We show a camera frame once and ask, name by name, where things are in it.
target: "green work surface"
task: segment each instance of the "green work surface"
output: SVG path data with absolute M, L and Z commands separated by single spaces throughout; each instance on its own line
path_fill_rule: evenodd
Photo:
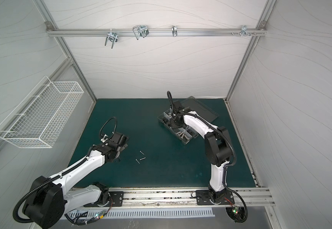
M 237 163 L 227 171 L 228 186 L 255 187 L 223 99 L 199 101 L 219 114 L 212 124 L 228 129 L 236 151 Z M 112 116 L 118 118 L 117 132 L 129 137 L 128 147 L 121 152 L 120 161 L 95 169 L 75 187 L 86 187 L 95 181 L 109 187 L 208 186 L 211 164 L 205 156 L 204 139 L 198 136 L 184 145 L 172 135 L 157 119 L 169 107 L 168 99 L 160 98 L 98 99 L 70 164 L 84 157 L 90 146 L 101 143 L 99 130 Z M 110 121 L 103 133 L 110 135 L 112 128 L 113 121 Z

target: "black mounting plate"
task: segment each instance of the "black mounting plate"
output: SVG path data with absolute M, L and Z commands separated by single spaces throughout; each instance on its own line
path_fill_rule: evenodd
M 229 205 L 230 203 L 223 199 L 220 204 L 212 203 L 212 201 L 209 199 L 208 190 L 196 190 L 195 194 L 197 196 L 196 198 L 196 204 L 197 205 Z M 235 200 L 233 199 L 232 192 L 227 191 L 227 193 L 224 195 L 225 198 L 227 198 L 231 203 L 235 203 Z
M 112 207 L 121 207 L 123 205 L 124 192 L 109 192 L 110 198 L 113 200 Z M 110 207 L 111 203 L 107 203 L 103 207 Z M 99 207 L 97 204 L 85 204 L 84 207 Z

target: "wire basket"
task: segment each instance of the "wire basket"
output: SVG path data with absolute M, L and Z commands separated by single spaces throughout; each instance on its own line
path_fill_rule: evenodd
M 45 77 L 0 124 L 0 138 L 19 148 L 52 148 L 82 95 L 75 81 Z

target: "white wall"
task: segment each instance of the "white wall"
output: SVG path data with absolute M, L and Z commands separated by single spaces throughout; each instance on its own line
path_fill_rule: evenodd
M 283 228 L 332 228 L 332 1 L 278 0 L 230 100 Z
M 31 0 L 0 0 L 0 122 L 66 59 L 45 29 L 44 20 Z M 58 80 L 80 83 L 72 68 Z M 29 191 L 35 178 L 49 176 L 67 166 L 91 105 L 85 92 L 52 149 L 19 149 L 5 144 L 0 151 L 0 228 L 30 226 L 14 222 L 14 205 Z
M 60 29 L 255 27 L 266 0 L 45 0 Z M 250 38 L 66 38 L 98 98 L 225 97 Z

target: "metal clamp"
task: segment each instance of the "metal clamp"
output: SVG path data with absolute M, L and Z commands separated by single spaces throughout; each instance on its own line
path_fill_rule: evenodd
M 176 37 L 176 36 L 177 36 L 177 27 L 176 27 L 175 25 L 173 25 L 173 26 L 171 27 L 171 29 L 172 29 L 172 36 L 173 36 L 173 37 Z
M 106 40 L 105 40 L 105 46 L 107 44 L 107 41 L 111 41 L 112 44 L 111 44 L 111 48 L 114 47 L 114 43 L 115 42 L 118 42 L 118 35 L 116 33 L 113 33 L 113 32 L 109 32 L 107 33 L 107 37 L 106 37 Z
M 246 27 L 246 25 L 243 25 L 243 26 L 242 26 L 242 28 L 241 28 L 241 32 L 239 33 L 239 34 L 240 34 L 240 36 L 245 36 L 245 35 L 247 35 L 247 36 L 250 36 L 250 35 L 251 35 L 251 33 L 249 33 L 249 32 L 246 32 L 246 30 L 247 30 L 247 27 Z
M 141 35 L 143 38 L 145 38 L 150 32 L 148 31 L 146 25 L 136 25 L 133 27 L 133 33 L 136 35 L 136 39 L 138 40 Z

